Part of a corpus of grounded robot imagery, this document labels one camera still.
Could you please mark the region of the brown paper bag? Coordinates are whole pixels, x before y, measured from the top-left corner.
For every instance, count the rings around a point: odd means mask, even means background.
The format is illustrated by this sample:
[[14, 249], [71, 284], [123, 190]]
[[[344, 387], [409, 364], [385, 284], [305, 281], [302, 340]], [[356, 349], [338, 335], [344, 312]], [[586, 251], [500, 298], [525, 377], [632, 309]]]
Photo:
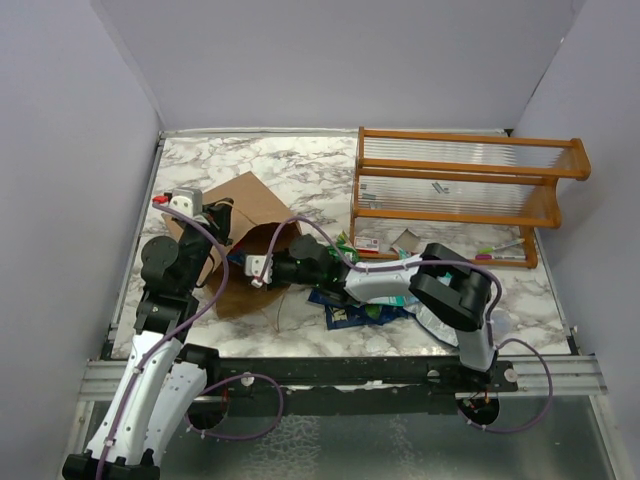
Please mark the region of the brown paper bag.
[[265, 254], [277, 226], [293, 213], [251, 172], [204, 191], [202, 203], [221, 203], [231, 209], [230, 244], [224, 248], [229, 260], [229, 279], [213, 307], [217, 318], [236, 320], [264, 314], [270, 325], [276, 325], [275, 311], [289, 287], [253, 287], [251, 278], [244, 273], [244, 261], [248, 255]]

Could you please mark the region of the green snack bag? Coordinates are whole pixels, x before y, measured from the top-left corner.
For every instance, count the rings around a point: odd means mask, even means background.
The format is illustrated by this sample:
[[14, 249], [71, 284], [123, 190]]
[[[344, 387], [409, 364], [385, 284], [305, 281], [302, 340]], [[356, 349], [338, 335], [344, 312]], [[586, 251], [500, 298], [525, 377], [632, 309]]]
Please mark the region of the green snack bag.
[[327, 248], [330, 255], [338, 260], [341, 259], [341, 256], [345, 256], [353, 264], [359, 261], [359, 253], [345, 231], [341, 231], [335, 236], [327, 245]]

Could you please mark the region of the Kettle sea salt vinegar chips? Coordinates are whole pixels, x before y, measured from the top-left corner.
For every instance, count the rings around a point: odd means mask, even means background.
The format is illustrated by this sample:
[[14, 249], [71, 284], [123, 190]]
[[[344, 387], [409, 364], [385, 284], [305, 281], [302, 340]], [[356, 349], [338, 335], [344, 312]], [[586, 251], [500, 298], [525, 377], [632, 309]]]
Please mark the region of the Kettle sea salt vinegar chips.
[[312, 290], [310, 303], [324, 307], [325, 321], [328, 330], [339, 330], [359, 326], [383, 326], [396, 319], [415, 319], [416, 316], [401, 306], [364, 304], [341, 305]]

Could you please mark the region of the blue white snack bag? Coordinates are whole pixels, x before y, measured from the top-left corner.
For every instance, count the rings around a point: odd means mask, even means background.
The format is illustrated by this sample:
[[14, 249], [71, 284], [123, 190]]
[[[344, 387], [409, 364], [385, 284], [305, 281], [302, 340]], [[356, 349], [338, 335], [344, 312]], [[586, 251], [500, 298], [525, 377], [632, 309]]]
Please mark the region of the blue white snack bag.
[[451, 348], [458, 347], [455, 330], [438, 319], [427, 307], [415, 304], [410, 311], [418, 326], [434, 340]]

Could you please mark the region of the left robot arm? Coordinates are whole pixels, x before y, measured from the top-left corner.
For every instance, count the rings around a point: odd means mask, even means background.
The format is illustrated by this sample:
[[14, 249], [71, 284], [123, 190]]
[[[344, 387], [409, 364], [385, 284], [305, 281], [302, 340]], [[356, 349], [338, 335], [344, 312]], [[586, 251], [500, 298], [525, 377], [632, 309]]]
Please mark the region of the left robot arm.
[[220, 385], [216, 353], [185, 339], [205, 310], [193, 292], [201, 272], [231, 243], [234, 202], [205, 204], [196, 193], [157, 197], [154, 207], [182, 228], [156, 236], [141, 251], [143, 293], [131, 352], [109, 409], [80, 454], [62, 467], [66, 479], [157, 479], [166, 447], [196, 395]]

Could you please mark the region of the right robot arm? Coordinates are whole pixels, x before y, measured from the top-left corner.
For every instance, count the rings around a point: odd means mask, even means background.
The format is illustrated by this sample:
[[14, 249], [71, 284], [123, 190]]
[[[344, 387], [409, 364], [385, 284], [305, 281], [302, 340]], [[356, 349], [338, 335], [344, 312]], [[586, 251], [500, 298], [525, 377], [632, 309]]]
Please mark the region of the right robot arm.
[[496, 349], [489, 320], [502, 287], [491, 272], [439, 243], [406, 259], [354, 264], [304, 235], [286, 250], [268, 253], [255, 279], [269, 286], [312, 287], [343, 305], [414, 297], [455, 331], [461, 383], [481, 391], [495, 379]]

